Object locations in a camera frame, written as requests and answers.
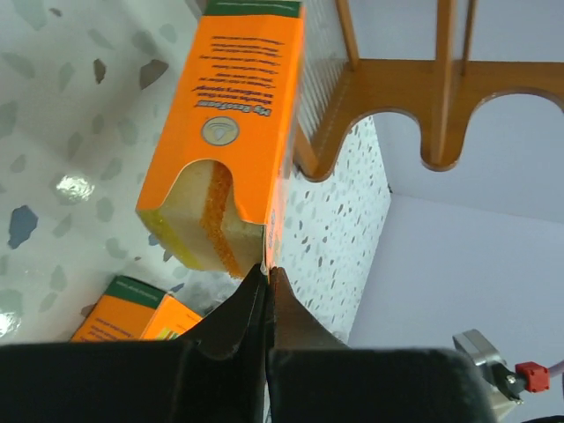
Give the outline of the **orange sponge box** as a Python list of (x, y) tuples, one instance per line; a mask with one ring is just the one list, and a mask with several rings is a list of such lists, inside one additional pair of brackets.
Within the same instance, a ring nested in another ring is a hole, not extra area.
[(202, 321), (170, 293), (116, 276), (96, 302), (73, 342), (172, 340)]
[(305, 41), (300, 1), (210, 1), (136, 211), (186, 267), (244, 277), (281, 244)]

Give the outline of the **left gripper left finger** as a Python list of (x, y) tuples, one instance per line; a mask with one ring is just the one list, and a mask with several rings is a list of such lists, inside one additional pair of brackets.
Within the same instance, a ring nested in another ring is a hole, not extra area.
[(267, 276), (257, 263), (227, 300), (178, 339), (208, 358), (226, 360), (239, 350), (251, 326), (260, 323), (266, 295)]

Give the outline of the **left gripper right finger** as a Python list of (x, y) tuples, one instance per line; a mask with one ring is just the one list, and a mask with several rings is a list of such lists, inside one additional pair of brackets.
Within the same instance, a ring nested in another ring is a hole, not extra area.
[(294, 295), (286, 270), (275, 267), (270, 272), (273, 291), (273, 346), (282, 350), (336, 350), (346, 349), (307, 310)]

